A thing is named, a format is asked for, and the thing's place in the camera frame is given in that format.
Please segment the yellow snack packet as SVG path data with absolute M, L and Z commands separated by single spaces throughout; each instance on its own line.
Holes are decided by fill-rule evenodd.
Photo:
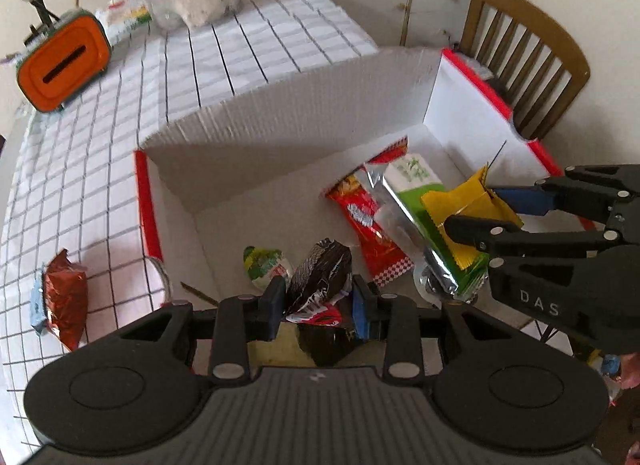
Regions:
M 510 222 L 517 228 L 523 226 L 523 221 L 512 208 L 494 191 L 487 188 L 487 173 L 488 166 L 485 165 L 451 191 L 430 190 L 420 197 L 421 205 L 461 270 L 472 267 L 480 258 L 480 252 L 474 247 L 455 242 L 446 233 L 445 221 L 449 217 Z

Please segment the clear packet dark cookie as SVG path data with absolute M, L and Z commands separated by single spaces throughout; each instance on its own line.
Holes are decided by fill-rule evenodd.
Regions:
M 384 204 L 374 214 L 374 220 L 413 262 L 414 286 L 421 297 L 434 305 L 456 297 L 458 284 L 444 259 L 401 210 L 392 204 Z

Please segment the green white small packet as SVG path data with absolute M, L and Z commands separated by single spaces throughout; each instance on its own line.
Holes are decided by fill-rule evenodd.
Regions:
M 273 277 L 283 277 L 285 284 L 291 282 L 293 269 L 278 248 L 247 246 L 243 251 L 243 266 L 252 284 L 265 292 Z

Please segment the black red snack packet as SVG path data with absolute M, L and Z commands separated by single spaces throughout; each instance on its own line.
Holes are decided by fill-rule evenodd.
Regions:
M 314 244 L 291 277 L 283 316 L 316 367 L 333 367 L 358 347 L 352 321 L 352 252 L 337 241 Z

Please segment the green snack bar packet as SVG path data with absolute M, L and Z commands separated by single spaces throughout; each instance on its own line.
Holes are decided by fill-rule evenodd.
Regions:
M 409 153 L 390 162 L 384 169 L 377 169 L 371 179 L 373 193 L 382 205 L 392 204 L 411 220 L 434 245 L 438 255 L 458 284 L 456 297 L 462 303 L 474 303 L 480 288 L 487 279 L 487 259 L 480 255 L 474 265 L 461 270 L 436 226 L 420 202 L 427 191 L 445 191 L 442 181 L 419 154 Z

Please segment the red chips packet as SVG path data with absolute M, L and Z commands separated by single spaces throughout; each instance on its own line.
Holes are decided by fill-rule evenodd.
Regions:
M 379 289 L 411 270 L 413 262 L 375 220 L 382 203 L 374 196 L 371 179 L 375 170 L 384 169 L 407 153 L 408 138 L 404 136 L 323 192 L 327 199 L 340 207 L 356 232 L 363 261 Z

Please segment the wooden chair right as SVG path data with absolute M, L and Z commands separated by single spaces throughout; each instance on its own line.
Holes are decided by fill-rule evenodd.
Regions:
M 529 140 L 548 136 L 590 79 L 576 40 L 528 0 L 471 0 L 459 51 L 494 75 Z

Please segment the red white cardboard box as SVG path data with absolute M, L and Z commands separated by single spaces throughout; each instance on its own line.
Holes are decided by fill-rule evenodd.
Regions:
M 407 140 L 444 185 L 482 167 L 495 185 L 562 172 L 453 53 L 391 48 L 282 78 L 179 118 L 134 155 L 143 247 L 175 299 L 250 290 L 248 245 L 292 263 L 325 237 L 355 233 L 323 193 Z

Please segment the brown foil snack bag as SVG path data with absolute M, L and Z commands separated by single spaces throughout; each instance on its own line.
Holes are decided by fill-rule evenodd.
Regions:
M 70 351 L 79 348 L 88 313 L 86 268 L 68 259 L 63 249 L 43 272 L 47 328 Z

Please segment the light blue snack packet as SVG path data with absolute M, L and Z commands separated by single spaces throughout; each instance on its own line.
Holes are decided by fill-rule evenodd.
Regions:
M 43 271 L 39 269 L 35 274 L 34 286 L 30 292 L 29 320 L 32 329 L 41 336 L 47 329 L 48 314 L 44 299 Z

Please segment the white grid tablecloth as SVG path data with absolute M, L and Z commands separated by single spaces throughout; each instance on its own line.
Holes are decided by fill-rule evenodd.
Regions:
M 198 30 L 119 36 L 107 73 L 62 112 L 28 110 L 1 228 L 1 454 L 38 442 L 22 404 L 29 378 L 64 353 L 32 329 L 29 299 L 56 254 L 86 269 L 93 341 L 157 308 L 165 285 L 145 255 L 134 154 L 171 121 L 240 92 L 359 58 L 375 43 L 331 0 L 242 0 Z

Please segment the orange teal tissue box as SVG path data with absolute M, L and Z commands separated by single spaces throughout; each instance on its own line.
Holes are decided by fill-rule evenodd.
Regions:
M 17 86 L 38 112 L 51 113 L 103 75 L 111 56 L 100 21 L 83 9 L 68 11 L 17 62 Z

